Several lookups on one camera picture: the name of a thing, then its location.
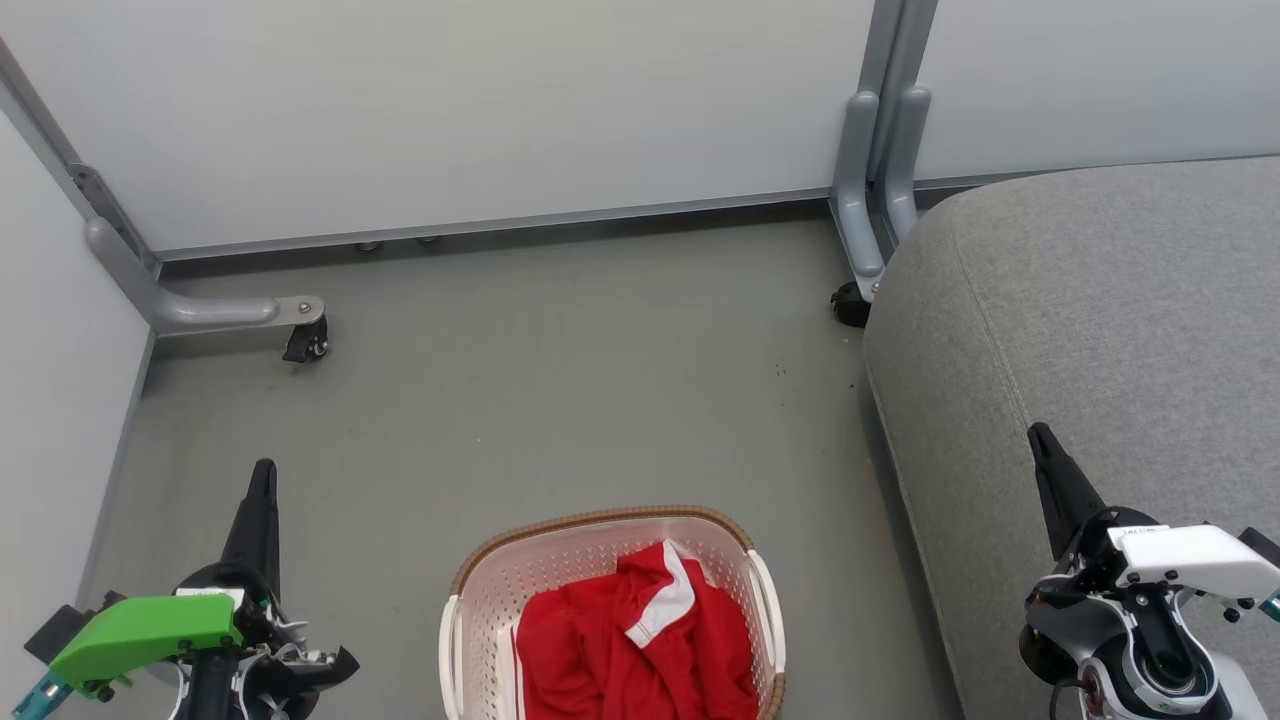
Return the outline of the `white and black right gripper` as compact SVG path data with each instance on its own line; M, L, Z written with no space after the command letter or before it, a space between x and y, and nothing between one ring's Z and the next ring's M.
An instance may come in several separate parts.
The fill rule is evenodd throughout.
M1247 528L1170 527L1132 509L1106 507L1075 459L1043 421L1028 428L1050 551L1060 566L1044 602L1100 602L1123 621L1176 616L1194 597L1219 602L1230 621L1245 612L1277 620L1277 544Z

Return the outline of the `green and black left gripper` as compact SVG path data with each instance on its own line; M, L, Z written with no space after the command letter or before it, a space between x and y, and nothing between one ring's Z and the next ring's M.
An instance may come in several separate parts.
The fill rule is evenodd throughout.
M223 562L170 594L110 592L99 610L60 607L26 643L46 666L26 716L49 719L74 694L106 703L155 665L177 671L174 719L306 719L324 691L349 680L358 660L310 650L305 623L280 606L276 480L276 464L257 460Z

